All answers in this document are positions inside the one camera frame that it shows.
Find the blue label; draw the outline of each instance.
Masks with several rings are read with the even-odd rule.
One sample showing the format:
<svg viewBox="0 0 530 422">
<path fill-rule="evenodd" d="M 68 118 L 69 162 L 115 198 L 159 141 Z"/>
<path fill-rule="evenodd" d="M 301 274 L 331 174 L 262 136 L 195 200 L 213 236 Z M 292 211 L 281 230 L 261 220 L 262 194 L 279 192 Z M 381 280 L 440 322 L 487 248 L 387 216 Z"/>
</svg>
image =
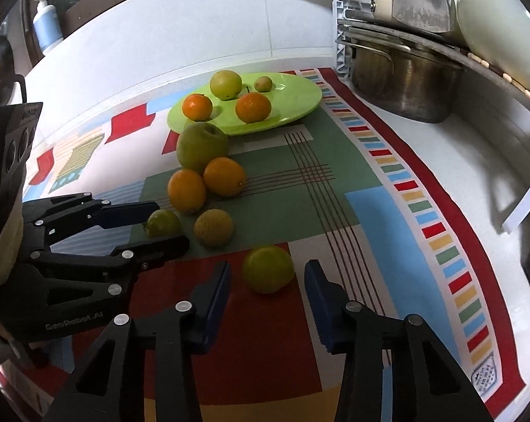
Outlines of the blue label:
<svg viewBox="0 0 530 422">
<path fill-rule="evenodd" d="M 63 38 L 56 11 L 48 11 L 34 22 L 34 30 L 40 49 L 44 51 L 59 39 Z"/>
</svg>

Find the small fruit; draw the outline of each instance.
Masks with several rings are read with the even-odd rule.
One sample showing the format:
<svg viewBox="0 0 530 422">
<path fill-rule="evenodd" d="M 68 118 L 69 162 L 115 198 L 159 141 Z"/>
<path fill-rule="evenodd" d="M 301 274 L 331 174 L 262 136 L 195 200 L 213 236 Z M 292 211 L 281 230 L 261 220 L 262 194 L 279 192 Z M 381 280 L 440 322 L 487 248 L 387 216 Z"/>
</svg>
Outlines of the small fruit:
<svg viewBox="0 0 530 422">
<path fill-rule="evenodd" d="M 236 98 L 242 87 L 241 76 L 235 71 L 218 71 L 210 79 L 210 91 L 222 101 Z"/>
<path fill-rule="evenodd" d="M 254 249 L 243 261 L 243 278 L 259 294 L 281 290 L 294 277 L 294 263 L 288 252 L 277 246 Z"/>
<path fill-rule="evenodd" d="M 269 117 L 269 99 L 258 92 L 249 92 L 236 103 L 236 115 L 245 123 L 259 122 Z"/>
<path fill-rule="evenodd" d="M 247 180 L 241 165 L 227 157 L 218 157 L 211 161 L 202 175 L 208 190 L 221 197 L 235 197 Z"/>
<path fill-rule="evenodd" d="M 255 81 L 255 84 L 253 84 L 253 87 L 258 92 L 268 92 L 273 88 L 273 81 L 268 76 L 261 76 L 259 79 Z"/>
<path fill-rule="evenodd" d="M 157 238 L 165 235 L 178 235 L 183 231 L 181 221 L 167 209 L 158 209 L 152 212 L 148 221 L 144 224 L 144 230 L 148 238 Z"/>
<path fill-rule="evenodd" d="M 233 221 L 222 209 L 208 209 L 194 223 L 194 235 L 207 248 L 219 248 L 233 235 Z"/>
<path fill-rule="evenodd" d="M 204 206 L 206 188 L 199 173 L 193 170 L 179 170 L 167 184 L 169 203 L 183 214 L 193 214 Z"/>
<path fill-rule="evenodd" d="M 210 118 L 212 114 L 212 101 L 206 95 L 192 93 L 183 100 L 181 109 L 185 117 L 195 122 L 200 122 Z"/>
<path fill-rule="evenodd" d="M 177 140 L 177 159 L 183 168 L 202 174 L 208 162 L 228 155 L 228 137 L 208 122 L 188 125 Z"/>
</svg>

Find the green apple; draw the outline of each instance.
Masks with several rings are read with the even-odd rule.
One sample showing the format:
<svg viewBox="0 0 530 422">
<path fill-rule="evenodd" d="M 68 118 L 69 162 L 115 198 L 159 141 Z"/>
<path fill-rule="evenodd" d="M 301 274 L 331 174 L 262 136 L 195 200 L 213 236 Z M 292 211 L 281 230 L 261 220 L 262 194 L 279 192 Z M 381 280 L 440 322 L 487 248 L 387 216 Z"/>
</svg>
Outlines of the green apple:
<svg viewBox="0 0 530 422">
<path fill-rule="evenodd" d="M 207 164 L 228 155 L 228 137 L 217 126 L 195 122 L 187 126 L 177 140 L 177 159 L 183 168 L 204 172 Z"/>
</svg>

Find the green plate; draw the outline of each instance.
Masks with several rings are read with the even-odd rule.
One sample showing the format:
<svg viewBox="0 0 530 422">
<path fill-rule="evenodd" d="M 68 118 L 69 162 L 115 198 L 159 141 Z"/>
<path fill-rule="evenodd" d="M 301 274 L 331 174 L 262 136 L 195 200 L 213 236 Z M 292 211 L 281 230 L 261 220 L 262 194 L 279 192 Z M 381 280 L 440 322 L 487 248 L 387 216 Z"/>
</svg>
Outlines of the green plate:
<svg viewBox="0 0 530 422">
<path fill-rule="evenodd" d="M 249 88 L 249 91 L 255 91 L 253 83 L 261 76 L 269 76 L 273 81 L 272 90 L 265 92 L 272 108 L 269 117 L 255 123 L 241 122 L 236 116 L 237 100 L 219 100 L 212 95 L 210 86 L 207 84 L 196 89 L 193 93 L 202 93 L 212 100 L 214 109 L 208 122 L 213 123 L 230 136 L 262 132 L 304 117 L 316 109 L 322 99 L 322 91 L 315 83 L 309 79 L 285 73 L 248 73 L 241 75 L 243 90 L 240 96 L 243 93 L 247 93 L 247 88 Z M 184 98 L 176 103 L 167 115 L 167 125 L 176 133 L 181 133 L 185 126 L 193 123 L 193 121 L 183 115 L 181 110 L 183 100 Z"/>
</svg>

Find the stainless steel pot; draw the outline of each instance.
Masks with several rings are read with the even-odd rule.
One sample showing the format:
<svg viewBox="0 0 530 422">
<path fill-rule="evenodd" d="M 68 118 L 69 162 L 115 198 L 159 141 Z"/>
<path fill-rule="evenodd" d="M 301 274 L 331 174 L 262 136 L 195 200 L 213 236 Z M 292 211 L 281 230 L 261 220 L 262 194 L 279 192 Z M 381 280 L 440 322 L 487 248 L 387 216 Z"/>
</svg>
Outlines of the stainless steel pot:
<svg viewBox="0 0 530 422">
<path fill-rule="evenodd" d="M 454 105 L 463 67 L 423 46 L 366 30 L 346 32 L 351 82 L 366 101 L 408 119 L 438 123 Z"/>
</svg>

